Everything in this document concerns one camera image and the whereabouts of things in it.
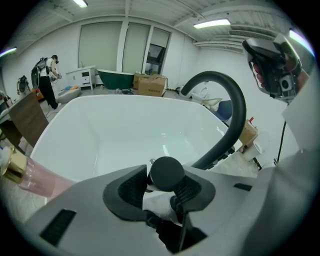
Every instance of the black hose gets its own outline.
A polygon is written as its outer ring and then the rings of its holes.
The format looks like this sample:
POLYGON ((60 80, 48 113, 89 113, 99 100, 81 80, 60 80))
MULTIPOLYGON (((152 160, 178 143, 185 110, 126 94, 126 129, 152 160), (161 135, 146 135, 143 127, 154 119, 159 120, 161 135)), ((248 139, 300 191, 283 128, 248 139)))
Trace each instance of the black hose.
POLYGON ((286 124, 287 124, 287 122, 284 121, 283 128, 282 128, 282 134, 281 134, 281 141, 280 141, 280 147, 279 147, 278 157, 277 157, 277 159, 276 159, 276 162, 277 162, 277 163, 279 163, 279 160, 280 160, 280 153, 281 153, 282 143, 284 142, 284 135, 285 135, 286 124))
POLYGON ((186 96, 196 85, 205 81, 216 82, 227 91, 232 103, 232 119, 225 135, 213 148, 192 165, 192 167, 202 170, 206 170, 211 163, 233 147, 244 129, 247 115, 245 97, 239 85, 226 74, 215 71, 199 73, 186 83, 181 93, 186 96))

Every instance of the window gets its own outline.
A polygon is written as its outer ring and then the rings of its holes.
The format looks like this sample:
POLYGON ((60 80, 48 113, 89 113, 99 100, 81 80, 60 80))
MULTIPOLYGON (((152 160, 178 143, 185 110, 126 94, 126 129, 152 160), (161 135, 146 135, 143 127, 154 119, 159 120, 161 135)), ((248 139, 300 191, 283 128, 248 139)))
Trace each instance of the window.
POLYGON ((116 71, 121 22, 84 25, 79 43, 79 67, 116 71))
POLYGON ((145 65, 146 74, 160 74, 166 53, 169 35, 170 34, 168 32, 161 29, 153 29, 145 65))
POLYGON ((129 23, 125 37, 122 72, 134 74, 142 71, 149 30, 149 26, 129 23))

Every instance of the green bathtub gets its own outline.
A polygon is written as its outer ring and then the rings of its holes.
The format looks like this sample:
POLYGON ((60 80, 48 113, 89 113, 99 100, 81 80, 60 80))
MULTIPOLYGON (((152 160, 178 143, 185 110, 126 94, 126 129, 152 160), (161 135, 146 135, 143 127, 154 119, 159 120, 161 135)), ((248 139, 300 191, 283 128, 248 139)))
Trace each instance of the green bathtub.
POLYGON ((107 89, 129 89, 133 85, 134 75, 131 73, 115 72, 98 69, 98 74, 107 89))

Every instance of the person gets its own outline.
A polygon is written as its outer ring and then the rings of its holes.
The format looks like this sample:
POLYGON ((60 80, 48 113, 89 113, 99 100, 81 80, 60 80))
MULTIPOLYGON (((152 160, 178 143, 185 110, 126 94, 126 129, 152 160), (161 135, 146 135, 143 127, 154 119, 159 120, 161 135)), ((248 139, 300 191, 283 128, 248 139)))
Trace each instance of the person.
POLYGON ((40 71, 39 79, 39 90, 41 91, 43 97, 45 98, 48 105, 50 105, 54 110, 58 108, 61 103, 56 102, 55 94, 51 86, 51 81, 49 78, 49 73, 52 72, 58 79, 61 79, 61 76, 56 72, 56 64, 58 63, 58 56, 52 55, 51 58, 48 58, 46 61, 46 67, 40 71))

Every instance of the brown panel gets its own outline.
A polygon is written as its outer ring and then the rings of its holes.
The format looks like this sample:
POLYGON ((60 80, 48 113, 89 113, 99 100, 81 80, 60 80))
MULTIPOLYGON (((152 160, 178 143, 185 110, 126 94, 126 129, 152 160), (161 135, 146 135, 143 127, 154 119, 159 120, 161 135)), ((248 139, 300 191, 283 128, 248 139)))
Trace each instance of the brown panel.
POLYGON ((22 135, 18 131, 14 122, 7 120, 0 124, 0 129, 4 133, 6 138, 11 142, 11 144, 18 149, 22 135))
POLYGON ((49 124, 34 92, 14 104, 9 115, 21 135, 32 147, 36 145, 49 124))

